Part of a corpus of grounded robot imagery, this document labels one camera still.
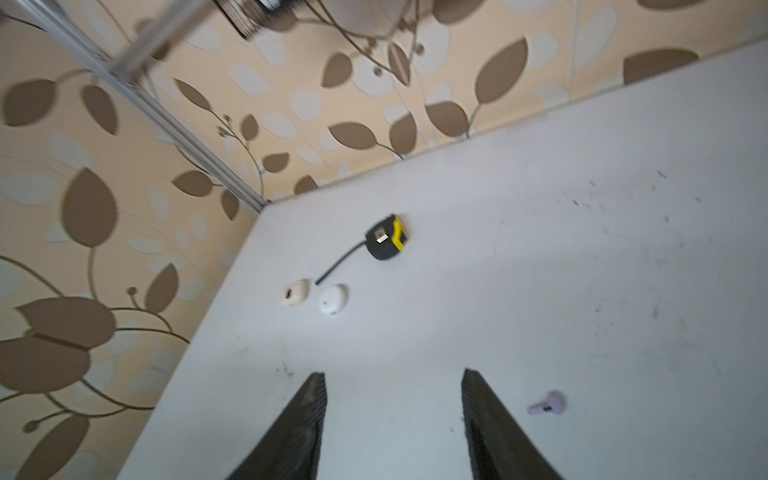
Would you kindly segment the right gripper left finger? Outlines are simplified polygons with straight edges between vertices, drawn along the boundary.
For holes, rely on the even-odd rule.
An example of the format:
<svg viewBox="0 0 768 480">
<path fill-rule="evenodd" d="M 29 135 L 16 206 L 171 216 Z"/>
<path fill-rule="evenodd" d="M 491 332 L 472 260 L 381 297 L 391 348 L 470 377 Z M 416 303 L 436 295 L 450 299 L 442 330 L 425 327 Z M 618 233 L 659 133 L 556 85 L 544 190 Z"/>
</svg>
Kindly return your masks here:
<svg viewBox="0 0 768 480">
<path fill-rule="evenodd" d="M 313 372 L 229 478 L 316 479 L 326 407 L 325 375 Z"/>
</svg>

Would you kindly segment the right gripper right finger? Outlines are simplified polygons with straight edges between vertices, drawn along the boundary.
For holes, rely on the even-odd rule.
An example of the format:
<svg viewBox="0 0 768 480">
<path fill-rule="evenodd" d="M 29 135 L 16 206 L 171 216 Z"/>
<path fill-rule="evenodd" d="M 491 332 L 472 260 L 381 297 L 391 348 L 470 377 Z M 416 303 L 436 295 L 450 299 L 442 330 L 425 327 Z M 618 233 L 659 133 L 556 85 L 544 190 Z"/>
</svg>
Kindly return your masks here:
<svg viewBox="0 0 768 480">
<path fill-rule="evenodd" d="M 562 480 L 480 372 L 464 371 L 461 400 L 473 479 Z"/>
</svg>

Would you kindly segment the white round earbud case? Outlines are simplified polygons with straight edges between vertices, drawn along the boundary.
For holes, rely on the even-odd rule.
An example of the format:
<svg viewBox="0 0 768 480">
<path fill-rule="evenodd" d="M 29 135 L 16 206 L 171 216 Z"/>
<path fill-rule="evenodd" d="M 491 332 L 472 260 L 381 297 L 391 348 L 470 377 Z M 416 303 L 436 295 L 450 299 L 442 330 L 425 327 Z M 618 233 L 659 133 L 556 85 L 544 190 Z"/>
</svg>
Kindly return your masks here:
<svg viewBox="0 0 768 480">
<path fill-rule="evenodd" d="M 344 285 L 337 284 L 327 288 L 319 299 L 320 312 L 328 317 L 340 314 L 348 302 L 348 292 Z"/>
</svg>

